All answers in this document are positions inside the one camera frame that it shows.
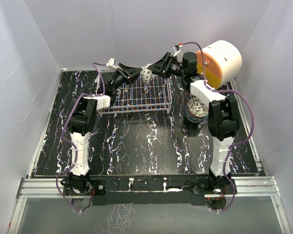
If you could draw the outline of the beige patterned bowl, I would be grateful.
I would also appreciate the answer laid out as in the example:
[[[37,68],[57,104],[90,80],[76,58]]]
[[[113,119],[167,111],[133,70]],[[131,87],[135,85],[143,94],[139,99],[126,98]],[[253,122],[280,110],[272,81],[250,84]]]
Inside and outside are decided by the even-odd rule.
[[[204,117],[198,117],[198,116],[195,116],[194,114],[192,114],[191,112],[189,112],[188,110],[186,110],[186,117],[189,121],[200,122],[200,121],[207,119],[208,115],[206,115]]]

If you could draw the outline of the pink floral bowl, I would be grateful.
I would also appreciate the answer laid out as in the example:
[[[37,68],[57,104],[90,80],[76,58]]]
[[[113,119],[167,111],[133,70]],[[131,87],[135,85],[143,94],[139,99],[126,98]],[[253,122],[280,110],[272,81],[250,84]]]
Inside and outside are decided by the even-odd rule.
[[[208,115],[208,107],[196,97],[188,101],[187,109],[194,117],[206,117]]]

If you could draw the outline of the white wire dish rack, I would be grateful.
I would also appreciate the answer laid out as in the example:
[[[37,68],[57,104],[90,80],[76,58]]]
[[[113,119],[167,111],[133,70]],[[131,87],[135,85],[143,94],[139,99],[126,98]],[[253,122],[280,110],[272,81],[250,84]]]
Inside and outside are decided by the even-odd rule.
[[[118,114],[150,111],[169,111],[172,105],[172,81],[152,75],[150,82],[144,84],[138,78],[133,84],[122,84],[114,92],[111,105],[98,113]]]

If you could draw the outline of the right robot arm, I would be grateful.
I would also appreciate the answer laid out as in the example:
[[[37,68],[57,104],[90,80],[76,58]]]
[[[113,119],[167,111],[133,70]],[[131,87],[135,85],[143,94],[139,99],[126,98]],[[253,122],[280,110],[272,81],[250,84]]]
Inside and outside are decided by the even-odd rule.
[[[164,78],[171,75],[180,77],[190,93],[207,106],[208,130],[213,137],[213,156],[207,182],[200,184],[200,187],[217,194],[228,185],[233,185],[229,157],[240,128],[240,115],[234,96],[224,96],[204,79],[195,79],[198,75],[198,64],[197,54],[194,52],[184,53],[181,61],[167,52],[159,61],[149,65],[148,69]]]

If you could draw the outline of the white diamond pattern bowl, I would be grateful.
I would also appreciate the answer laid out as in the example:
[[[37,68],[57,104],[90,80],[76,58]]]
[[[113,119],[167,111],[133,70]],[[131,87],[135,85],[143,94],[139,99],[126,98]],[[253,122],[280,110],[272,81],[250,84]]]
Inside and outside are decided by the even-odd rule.
[[[150,80],[151,80],[151,76],[152,76],[152,71],[149,70],[149,66],[151,64],[147,64],[146,66],[144,66],[142,68],[142,71],[140,72],[140,78],[141,78],[141,82],[143,84],[149,84]]]

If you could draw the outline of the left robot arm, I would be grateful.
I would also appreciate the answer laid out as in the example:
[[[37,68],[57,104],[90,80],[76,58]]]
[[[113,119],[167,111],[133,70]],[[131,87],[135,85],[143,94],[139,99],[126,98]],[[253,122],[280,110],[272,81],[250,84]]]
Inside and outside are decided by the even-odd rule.
[[[129,67],[123,64],[108,65],[113,70],[112,78],[104,80],[96,70],[103,86],[101,94],[83,94],[72,101],[72,109],[66,122],[71,139],[71,166],[69,168],[67,187],[82,195],[91,189],[88,179],[88,142],[94,129],[97,111],[111,106],[117,89],[125,84],[132,84],[143,71],[142,67]]]

